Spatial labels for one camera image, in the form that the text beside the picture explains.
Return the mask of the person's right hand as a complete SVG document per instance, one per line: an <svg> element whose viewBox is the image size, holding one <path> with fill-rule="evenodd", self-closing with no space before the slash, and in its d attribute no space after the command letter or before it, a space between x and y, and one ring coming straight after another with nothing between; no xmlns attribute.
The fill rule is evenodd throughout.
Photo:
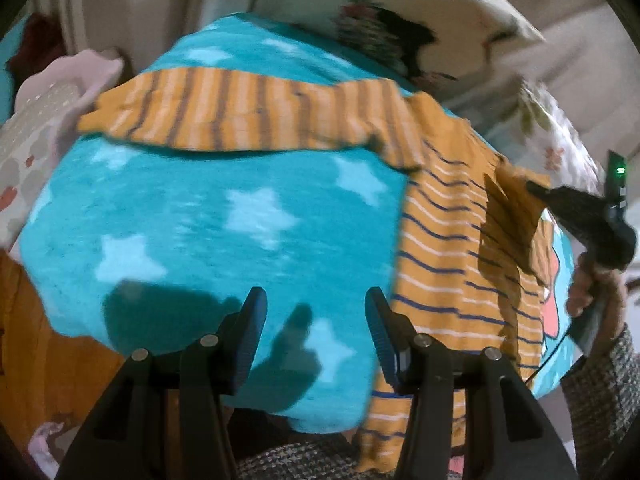
<svg viewBox="0 0 640 480"><path fill-rule="evenodd" d="M602 298L602 318L589 346L578 346L586 358L604 356L614 346L626 326L627 287L619 270L597 268L586 252L577 260L568 289L566 310L577 320Z"/></svg>

